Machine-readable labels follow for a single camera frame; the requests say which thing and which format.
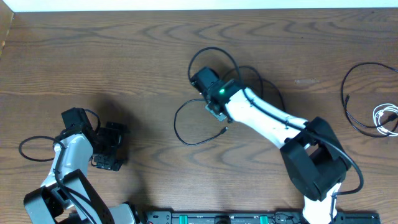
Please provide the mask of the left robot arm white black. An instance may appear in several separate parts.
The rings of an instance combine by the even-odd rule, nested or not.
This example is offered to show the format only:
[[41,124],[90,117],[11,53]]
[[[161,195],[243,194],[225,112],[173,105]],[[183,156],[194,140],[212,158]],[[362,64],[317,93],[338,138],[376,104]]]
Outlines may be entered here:
[[24,208],[32,223],[56,223],[66,210],[74,212],[63,223],[139,223],[128,202],[109,207],[87,179],[89,165],[117,171],[122,162],[114,157],[126,128],[108,122],[93,128],[87,121],[67,121],[66,128],[52,138],[54,159],[41,186],[24,197]]

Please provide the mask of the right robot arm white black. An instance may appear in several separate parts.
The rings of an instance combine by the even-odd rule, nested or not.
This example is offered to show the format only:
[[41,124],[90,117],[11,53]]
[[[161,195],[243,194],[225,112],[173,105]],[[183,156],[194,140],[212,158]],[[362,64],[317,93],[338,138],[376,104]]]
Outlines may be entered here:
[[307,222],[336,221],[336,198],[355,164],[324,119],[290,115],[235,80],[210,81],[200,91],[215,115],[245,124],[279,149],[290,180],[304,196]]

